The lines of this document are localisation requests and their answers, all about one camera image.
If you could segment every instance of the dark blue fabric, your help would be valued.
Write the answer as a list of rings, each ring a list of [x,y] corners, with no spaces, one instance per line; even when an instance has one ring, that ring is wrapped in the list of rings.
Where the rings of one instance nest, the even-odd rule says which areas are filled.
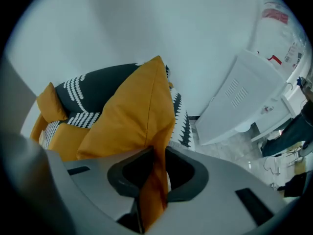
[[[275,140],[268,140],[262,148],[263,157],[272,156],[300,141],[311,142],[313,140],[313,127],[303,116],[299,114],[284,129],[282,135]]]
[[[313,125],[313,102],[312,101],[308,100],[308,102],[303,106],[301,114],[307,122]]]

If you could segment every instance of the shoe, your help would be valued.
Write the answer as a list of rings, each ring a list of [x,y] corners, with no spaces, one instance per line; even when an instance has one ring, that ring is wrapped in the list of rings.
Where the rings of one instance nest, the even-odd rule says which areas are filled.
[[[259,151],[260,151],[260,153],[261,153],[261,155],[263,156],[263,146],[264,146],[264,142],[259,142],[258,143],[258,148],[259,148]]]

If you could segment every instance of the dark green cushion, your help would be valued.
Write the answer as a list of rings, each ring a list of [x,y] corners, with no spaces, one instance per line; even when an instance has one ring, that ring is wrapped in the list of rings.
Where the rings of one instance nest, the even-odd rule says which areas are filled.
[[[95,70],[56,87],[56,93],[69,112],[102,112],[117,88],[139,66],[126,64]]]

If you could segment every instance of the cable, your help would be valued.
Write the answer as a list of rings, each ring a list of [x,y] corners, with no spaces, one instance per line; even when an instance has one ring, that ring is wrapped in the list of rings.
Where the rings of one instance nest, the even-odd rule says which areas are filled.
[[[271,168],[271,167],[269,167],[268,169],[266,169],[266,168],[265,168],[265,163],[266,163],[266,161],[267,161],[268,158],[277,158],[277,157],[280,157],[280,156],[282,156],[282,155],[283,155],[283,153],[276,154],[275,156],[266,157],[266,158],[265,158],[265,161],[264,161],[264,164],[263,164],[264,170],[266,170],[266,171],[269,171],[269,170],[270,170],[273,175],[277,175],[277,176],[278,176],[280,173],[274,173],[274,172],[272,171],[272,168]]]

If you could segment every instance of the clothing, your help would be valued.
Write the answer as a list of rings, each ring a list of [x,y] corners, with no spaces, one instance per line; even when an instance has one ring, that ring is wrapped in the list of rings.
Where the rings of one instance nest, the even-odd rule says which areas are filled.
[[[312,171],[295,175],[285,186],[280,186],[277,190],[284,190],[284,197],[298,197],[304,192],[305,184],[311,178]]]
[[[313,126],[310,126],[302,114],[297,115],[275,140],[268,140],[261,148],[263,157],[272,156],[297,142],[313,141]]]
[[[303,106],[301,114],[310,125],[313,125],[313,102],[312,101],[309,100]]]

